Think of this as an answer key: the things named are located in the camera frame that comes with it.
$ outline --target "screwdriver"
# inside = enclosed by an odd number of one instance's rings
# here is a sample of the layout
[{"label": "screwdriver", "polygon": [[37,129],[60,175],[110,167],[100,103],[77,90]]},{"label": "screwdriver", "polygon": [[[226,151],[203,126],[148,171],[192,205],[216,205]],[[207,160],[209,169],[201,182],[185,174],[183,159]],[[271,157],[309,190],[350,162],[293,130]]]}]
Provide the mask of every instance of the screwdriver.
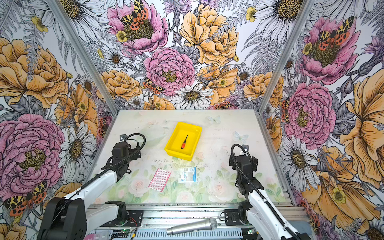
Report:
[{"label": "screwdriver", "polygon": [[185,147],[185,143],[187,142],[187,137],[185,138],[183,144],[181,145],[181,149],[184,149],[184,147]]}]

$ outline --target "microphone grille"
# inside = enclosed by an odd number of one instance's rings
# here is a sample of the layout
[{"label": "microphone grille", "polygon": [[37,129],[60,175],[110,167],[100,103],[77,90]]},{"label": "microphone grille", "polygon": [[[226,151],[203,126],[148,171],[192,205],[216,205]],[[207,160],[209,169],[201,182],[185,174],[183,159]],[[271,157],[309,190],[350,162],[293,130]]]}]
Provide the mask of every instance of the microphone grille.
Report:
[{"label": "microphone grille", "polygon": [[210,223],[210,225],[211,225],[211,230],[217,228],[217,221],[216,221],[216,219],[210,217],[210,218],[209,218],[209,223]]}]

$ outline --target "orange flower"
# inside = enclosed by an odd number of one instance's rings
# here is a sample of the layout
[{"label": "orange flower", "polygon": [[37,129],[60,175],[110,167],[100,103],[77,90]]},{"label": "orange flower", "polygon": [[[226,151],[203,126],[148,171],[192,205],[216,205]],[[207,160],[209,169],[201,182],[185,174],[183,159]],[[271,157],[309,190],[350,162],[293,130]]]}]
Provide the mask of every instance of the orange flower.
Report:
[{"label": "orange flower", "polygon": [[280,148],[281,144],[281,126],[280,126],[280,118],[272,117],[266,120],[266,127],[268,129],[269,135],[271,136],[273,146],[277,151]]},{"label": "orange flower", "polygon": [[0,96],[11,96],[8,104],[18,102],[23,94],[34,96],[43,108],[56,104],[57,98],[68,94],[67,73],[47,49],[38,46],[36,67],[28,79],[28,61],[23,40],[0,38]]},{"label": "orange flower", "polygon": [[[380,218],[380,211],[375,210],[376,205],[366,199],[365,191],[359,182],[352,181],[356,171],[352,168],[352,162],[348,161],[337,147],[323,146],[320,149],[320,164],[316,175],[320,179],[318,189],[301,192],[307,199],[310,207],[328,220],[336,217],[336,226],[344,228],[351,224],[355,218],[361,218],[362,226],[358,233],[363,233],[369,228],[367,220],[374,217]],[[344,167],[336,163],[341,161]]]},{"label": "orange flower", "polygon": [[[244,96],[246,98],[257,98],[258,96],[263,96],[265,90],[269,84],[269,81],[272,77],[272,71],[264,74],[255,75],[249,80],[251,84],[244,86]],[[279,77],[276,87],[273,89],[273,93],[269,102],[274,108],[279,105],[280,100],[283,98],[283,77]]]},{"label": "orange flower", "polygon": [[[50,198],[50,200],[54,197],[64,197],[67,194],[70,194],[71,192],[74,192],[76,189],[81,187],[81,183],[79,182],[70,182],[68,184],[62,185],[59,189],[56,190],[53,197]],[[43,205],[43,208],[45,209],[49,201],[46,201]]]},{"label": "orange flower", "polygon": [[[130,98],[140,96],[143,93],[140,87],[140,82],[131,78],[123,71],[106,71],[101,74],[101,78],[113,99],[115,99],[116,96],[119,96],[129,100]],[[97,90],[97,96],[102,98],[99,90]]]},{"label": "orange flower", "polygon": [[240,83],[240,78],[237,75],[237,68],[222,68],[221,70],[217,66],[203,67],[196,74],[201,77],[202,81],[209,81],[205,89],[213,89],[213,95],[210,96],[211,105],[215,105],[224,101],[229,97],[231,92],[236,90],[236,83]]},{"label": "orange flower", "polygon": [[354,105],[347,108],[357,118],[348,135],[340,135],[345,153],[353,158],[353,169],[361,181],[375,188],[384,182],[384,70],[357,82],[354,87]]},{"label": "orange flower", "polygon": [[96,136],[98,120],[96,105],[91,98],[88,98],[84,88],[80,84],[74,91],[71,88],[71,97],[60,98],[58,106],[55,109],[56,123],[63,126],[74,126],[77,131],[81,122],[88,124],[88,130]]},{"label": "orange flower", "polygon": [[2,240],[25,240],[26,227],[15,223],[12,229],[9,229],[7,223],[0,223],[0,239]]},{"label": "orange flower", "polygon": [[144,102],[144,110],[174,110],[173,104],[166,98],[160,98],[154,95],[149,98],[149,103]]},{"label": "orange flower", "polygon": [[217,15],[217,11],[211,9],[209,5],[204,7],[203,4],[200,4],[197,16],[192,12],[185,14],[180,34],[188,40],[185,45],[196,46],[200,51],[200,63],[224,66],[229,59],[236,55],[239,33],[232,30],[219,37],[212,37],[226,23],[227,18]]}]

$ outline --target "table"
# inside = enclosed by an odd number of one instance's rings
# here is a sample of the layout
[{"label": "table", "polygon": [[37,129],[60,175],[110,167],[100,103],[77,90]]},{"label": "table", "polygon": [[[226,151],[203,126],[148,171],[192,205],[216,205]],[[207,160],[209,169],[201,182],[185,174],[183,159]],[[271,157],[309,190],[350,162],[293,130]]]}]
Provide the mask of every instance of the table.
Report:
[{"label": "table", "polygon": [[[178,122],[203,128],[192,161],[167,155],[164,148]],[[181,203],[235,203],[244,200],[235,187],[236,171],[228,165],[230,148],[234,143],[249,145],[251,155],[258,158],[254,176],[266,189],[273,202],[284,202],[276,170],[264,142],[253,110],[161,110],[120,111],[107,136],[104,147],[94,163],[91,176],[95,176],[111,156],[111,150],[120,134],[139,132],[147,142],[141,158],[131,161],[131,174],[104,191],[94,202],[109,200],[129,204],[181,204]],[[197,168],[197,183],[177,183],[180,167]],[[161,168],[171,172],[163,192],[148,188],[155,171]]]}]

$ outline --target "yellow tray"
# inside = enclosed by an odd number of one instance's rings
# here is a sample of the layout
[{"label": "yellow tray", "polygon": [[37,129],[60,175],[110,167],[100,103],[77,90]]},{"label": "yellow tray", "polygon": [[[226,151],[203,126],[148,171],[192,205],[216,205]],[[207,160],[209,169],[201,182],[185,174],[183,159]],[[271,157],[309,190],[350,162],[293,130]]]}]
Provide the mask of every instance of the yellow tray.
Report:
[{"label": "yellow tray", "polygon": [[[178,122],[175,130],[172,133],[165,151],[172,157],[181,158],[187,161],[192,161],[193,153],[196,150],[197,143],[200,139],[201,130],[203,128],[192,124]],[[185,138],[187,142],[184,149],[181,149]]]}]

